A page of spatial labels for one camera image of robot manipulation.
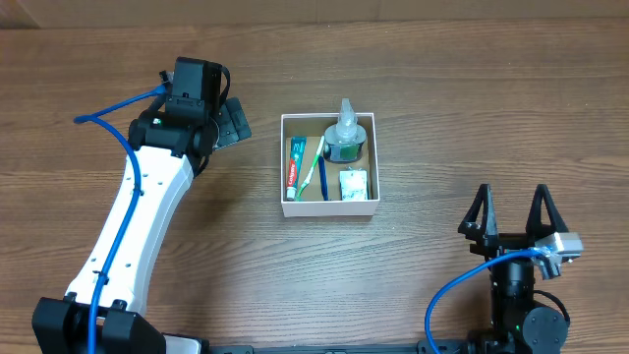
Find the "green white toothbrush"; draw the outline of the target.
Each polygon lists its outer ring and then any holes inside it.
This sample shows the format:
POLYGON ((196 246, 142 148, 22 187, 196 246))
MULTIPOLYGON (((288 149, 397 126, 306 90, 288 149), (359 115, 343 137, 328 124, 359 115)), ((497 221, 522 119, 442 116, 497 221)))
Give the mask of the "green white toothbrush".
POLYGON ((325 143, 325 137, 321 136, 319 139, 319 143, 316 149, 316 155, 313 158, 311 167, 309 169, 309 172, 305 178, 305 181, 301 184, 297 194, 296 194, 296 200, 299 202, 302 200, 302 194, 304 192, 304 190, 310 185, 313 175, 314 175, 314 171, 316 166, 318 165, 318 161, 319 159, 322 157, 323 154, 323 147, 324 147, 324 143, 325 143))

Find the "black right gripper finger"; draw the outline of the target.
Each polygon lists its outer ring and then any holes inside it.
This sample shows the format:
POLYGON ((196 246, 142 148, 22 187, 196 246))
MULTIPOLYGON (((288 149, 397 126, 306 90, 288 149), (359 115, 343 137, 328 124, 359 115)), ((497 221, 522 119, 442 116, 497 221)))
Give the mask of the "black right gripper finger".
POLYGON ((546 237, 555 232, 569 231, 546 184, 535 190, 525 231, 529 237, 546 237))
POLYGON ((498 228, 490 184, 482 184, 461 221, 458 232, 479 246, 496 246, 498 228))

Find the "clear pump soap bottle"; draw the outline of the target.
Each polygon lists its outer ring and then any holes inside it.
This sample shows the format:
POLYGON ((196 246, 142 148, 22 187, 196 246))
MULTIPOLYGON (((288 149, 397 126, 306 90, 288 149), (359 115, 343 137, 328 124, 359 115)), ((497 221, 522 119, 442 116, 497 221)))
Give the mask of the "clear pump soap bottle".
POLYGON ((343 98, 337 123, 324 132, 323 157, 333 163, 358 161, 366 140, 367 132, 358 124, 358 116, 350 100, 343 98))

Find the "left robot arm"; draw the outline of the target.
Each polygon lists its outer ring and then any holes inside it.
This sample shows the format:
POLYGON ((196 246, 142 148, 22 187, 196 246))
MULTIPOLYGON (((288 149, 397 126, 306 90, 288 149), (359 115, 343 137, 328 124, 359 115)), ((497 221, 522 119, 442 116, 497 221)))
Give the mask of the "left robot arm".
POLYGON ((174 211, 201 169, 188 152, 154 140, 183 134, 179 116, 146 111, 127 137, 96 112, 75 123, 95 123, 127 153, 123 181, 89 259, 63 299, 41 298, 32 328, 42 352, 206 353, 205 339, 164 334, 145 318, 148 287, 174 211))

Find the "white teal toothpaste tube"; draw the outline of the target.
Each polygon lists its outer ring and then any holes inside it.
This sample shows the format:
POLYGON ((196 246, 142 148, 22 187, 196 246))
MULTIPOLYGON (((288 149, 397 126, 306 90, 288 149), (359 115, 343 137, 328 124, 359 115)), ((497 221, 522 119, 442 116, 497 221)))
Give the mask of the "white teal toothpaste tube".
POLYGON ((291 151, 286 179, 286 199, 288 201, 294 201, 297 195, 297 186, 306 144, 306 137, 296 136, 291 138, 291 151))

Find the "green white soap packet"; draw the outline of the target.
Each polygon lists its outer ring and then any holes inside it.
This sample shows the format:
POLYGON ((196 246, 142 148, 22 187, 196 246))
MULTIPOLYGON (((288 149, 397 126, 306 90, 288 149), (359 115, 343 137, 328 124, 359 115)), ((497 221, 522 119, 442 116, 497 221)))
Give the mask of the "green white soap packet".
POLYGON ((346 169, 339 172, 341 200, 344 202, 369 199, 369 176, 364 169, 346 169))

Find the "white cardboard box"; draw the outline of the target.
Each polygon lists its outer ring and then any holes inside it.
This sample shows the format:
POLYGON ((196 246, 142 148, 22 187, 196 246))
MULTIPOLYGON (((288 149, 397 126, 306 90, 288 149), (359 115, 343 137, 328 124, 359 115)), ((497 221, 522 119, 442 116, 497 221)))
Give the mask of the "white cardboard box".
POLYGON ((380 201, 380 181, 377 159, 375 116, 372 112, 357 114, 358 123, 363 126, 368 138, 363 147, 360 160, 349 164, 326 163, 326 182, 328 199, 322 198, 319 173, 314 172, 311 184, 305 189, 297 202, 286 199, 286 179, 290 157, 290 139, 294 136, 306 136, 308 144, 304 153, 299 179, 307 177, 312 165, 319 138, 325 129, 337 122, 338 114, 333 113, 294 113, 283 114, 280 120, 280 167, 279 200, 286 217, 316 216, 368 216, 374 215, 380 201), (339 173, 342 170, 362 169, 368 174, 368 198, 365 201, 344 201, 341 197, 339 173))

